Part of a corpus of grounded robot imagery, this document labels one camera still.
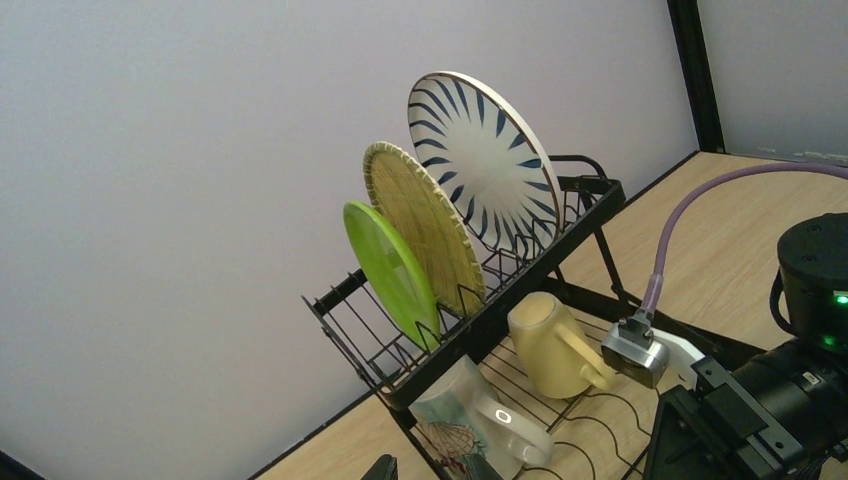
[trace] yellow woven bamboo plate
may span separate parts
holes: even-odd
[[[486,297],[483,270],[462,219],[438,183],[418,160],[388,142],[368,147],[363,163],[371,205],[412,249],[436,300],[456,313],[476,313]]]

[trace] mug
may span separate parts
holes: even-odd
[[[507,320],[518,360],[542,395],[571,398],[590,385],[612,386],[615,370],[589,346],[577,320],[554,295],[528,294]]]
[[[510,480],[524,463],[544,466],[553,453],[550,434],[502,405],[468,355],[409,410],[442,460],[462,478]]]

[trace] dish rack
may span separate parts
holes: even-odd
[[[557,177],[566,212],[562,233],[529,260],[509,251],[487,249],[480,262],[486,280],[483,307],[466,315],[439,305],[442,334],[432,351],[422,351],[400,332],[370,289],[362,270],[349,273],[321,298],[309,301],[302,297],[324,334],[383,402],[438,478],[454,477],[434,447],[436,439],[427,438],[417,428],[408,407],[466,354],[480,365],[504,404],[554,435],[556,447],[551,465],[525,467],[520,479],[641,478],[659,391],[651,392],[619,375],[617,387],[610,392],[590,389],[565,401],[547,399],[534,393],[508,336],[507,313],[533,291],[553,293],[577,310],[578,320],[594,342],[606,335],[607,322],[633,313],[638,305],[638,299],[621,284],[601,228],[624,206],[621,183],[608,178],[600,164],[586,156],[560,155],[550,160],[554,164],[577,164],[589,172]],[[569,283],[559,269],[563,260],[590,236],[598,243],[616,298]],[[457,288],[472,292],[463,285]],[[745,350],[744,344],[741,349],[726,349],[725,342],[736,342],[686,326],[660,312],[655,325],[685,335],[702,351],[724,360],[725,365],[741,365],[755,353]],[[428,329],[421,324],[418,328]],[[580,437],[589,440],[575,440]]]

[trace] white plate with blue pattern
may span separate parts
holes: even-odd
[[[412,88],[407,117],[421,165],[484,245],[532,258],[551,244],[563,224],[556,175],[497,92],[461,73],[430,73]]]

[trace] table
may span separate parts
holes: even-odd
[[[644,291],[662,226],[689,191],[722,173],[763,163],[768,161],[699,153],[604,226],[624,286],[637,295]],[[777,239],[792,225],[828,211],[848,211],[848,188],[844,181],[817,174],[749,177],[705,194],[687,210],[672,236],[659,309],[763,349],[784,342],[789,336],[774,325],[767,303],[777,270]],[[611,294],[591,239],[566,259],[562,270],[570,282]],[[575,313],[587,322],[587,330],[604,325]],[[633,410],[613,397],[594,397],[581,401],[574,415],[602,418],[613,432],[587,425],[593,422],[569,422],[555,435],[584,450],[597,447],[589,452],[593,465],[576,449],[562,455],[558,461],[570,462],[561,467],[567,468],[567,477],[592,478],[594,470],[598,479],[619,478],[647,443],[643,430],[650,431],[653,422],[655,393],[629,381],[619,382],[612,393],[627,398]],[[618,447],[610,437],[618,439]],[[356,480],[384,453],[398,458],[401,479],[435,478],[385,407],[371,397],[259,478]],[[831,461],[822,477],[846,478],[848,469]],[[521,476],[534,478],[553,477],[544,472]]]

